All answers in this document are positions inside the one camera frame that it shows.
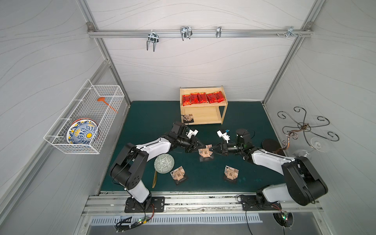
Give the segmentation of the brown tea bag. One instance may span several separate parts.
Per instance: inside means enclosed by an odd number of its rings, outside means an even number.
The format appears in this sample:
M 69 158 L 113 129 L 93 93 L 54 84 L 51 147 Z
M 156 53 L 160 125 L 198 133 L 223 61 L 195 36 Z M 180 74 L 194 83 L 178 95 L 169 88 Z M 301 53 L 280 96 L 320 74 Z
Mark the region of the brown tea bag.
M 186 181 L 188 177 L 186 176 L 186 172 L 182 166 L 178 167 L 177 169 L 173 170 L 170 173 L 172 179 L 174 180 L 176 185 L 181 184 L 182 182 Z
M 224 179 L 229 181 L 229 182 L 232 182 L 232 183 L 236 183 L 237 180 L 238 180 L 238 176 L 239 176 L 239 170 L 238 169 L 235 169 L 233 167 L 230 167 L 230 166 L 225 166 L 225 169 L 224 169 Z
M 193 114 L 185 114 L 185 115 L 181 115 L 181 116 L 182 116 L 183 123 L 193 123 L 194 122 Z
M 214 159 L 213 152 L 210 151 L 210 148 L 212 148 L 212 145 L 206 145 L 206 148 L 198 150 L 200 162 L 212 161 Z

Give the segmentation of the red tea bag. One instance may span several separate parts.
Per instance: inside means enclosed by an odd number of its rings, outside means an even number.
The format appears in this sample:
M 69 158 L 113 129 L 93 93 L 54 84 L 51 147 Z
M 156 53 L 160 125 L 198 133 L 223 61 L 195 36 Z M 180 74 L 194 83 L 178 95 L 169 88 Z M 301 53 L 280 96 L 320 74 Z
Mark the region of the red tea bag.
M 182 105 L 187 106 L 187 105 L 191 105 L 191 104 L 192 104 L 191 95 L 182 95 Z
M 202 104 L 202 103 L 209 103 L 207 95 L 206 95 L 205 92 L 198 93 L 198 100 L 199 100 L 200 104 Z
M 198 93 L 191 93 L 190 97 L 191 97 L 191 104 L 199 104 L 200 103 Z
M 209 103 L 218 103 L 217 97 L 214 93 L 206 94 Z
M 214 92 L 213 94 L 215 95 L 216 100 L 217 100 L 218 103 L 221 103 L 221 102 L 223 102 L 223 101 L 226 100 L 225 97 L 224 97 L 224 95 L 223 95 L 223 93 L 221 91 Z

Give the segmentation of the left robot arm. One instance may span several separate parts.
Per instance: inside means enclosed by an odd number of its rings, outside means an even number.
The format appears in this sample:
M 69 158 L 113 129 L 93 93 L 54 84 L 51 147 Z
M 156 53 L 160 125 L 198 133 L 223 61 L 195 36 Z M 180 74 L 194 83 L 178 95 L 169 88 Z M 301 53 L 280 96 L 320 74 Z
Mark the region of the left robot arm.
M 126 144 L 110 168 L 112 180 L 147 208 L 152 194 L 143 184 L 142 176 L 148 161 L 177 147 L 182 147 L 186 153 L 205 149 L 206 145 L 196 137 L 197 134 L 197 130 L 192 131 L 182 122 L 175 122 L 169 132 L 154 141 L 141 145 Z

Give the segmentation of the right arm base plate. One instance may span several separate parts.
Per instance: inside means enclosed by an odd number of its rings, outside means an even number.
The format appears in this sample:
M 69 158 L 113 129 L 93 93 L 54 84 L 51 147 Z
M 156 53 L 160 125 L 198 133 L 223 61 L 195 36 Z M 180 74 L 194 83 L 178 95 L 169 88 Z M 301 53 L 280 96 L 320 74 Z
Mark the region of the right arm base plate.
M 242 206 L 243 211 L 281 211 L 279 202 L 268 202 L 261 194 L 244 195 L 237 197 L 237 202 Z

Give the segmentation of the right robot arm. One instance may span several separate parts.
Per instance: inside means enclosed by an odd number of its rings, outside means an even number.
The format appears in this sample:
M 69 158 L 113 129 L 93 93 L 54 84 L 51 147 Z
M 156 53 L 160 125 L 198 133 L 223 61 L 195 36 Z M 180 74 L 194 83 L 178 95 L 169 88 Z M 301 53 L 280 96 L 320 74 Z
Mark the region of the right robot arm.
M 231 142 L 228 133 L 216 132 L 223 142 L 210 148 L 219 155 L 240 155 L 251 164 L 269 168 L 284 177 L 285 182 L 270 185 L 257 191 L 255 201 L 259 205 L 272 205 L 281 201 L 294 201 L 306 206 L 328 193 L 329 189 L 318 171 L 306 156 L 287 157 L 255 147 L 250 133 L 238 129 L 236 141 Z

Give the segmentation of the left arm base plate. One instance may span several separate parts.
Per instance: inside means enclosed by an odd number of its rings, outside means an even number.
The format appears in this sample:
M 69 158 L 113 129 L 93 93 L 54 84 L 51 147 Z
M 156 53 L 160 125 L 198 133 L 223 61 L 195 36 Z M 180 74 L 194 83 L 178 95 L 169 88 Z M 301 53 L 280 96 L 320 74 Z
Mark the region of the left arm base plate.
M 152 196 L 148 197 L 143 203 L 138 202 L 135 198 L 129 197 L 125 203 L 125 213 L 141 212 L 164 212 L 165 197 Z

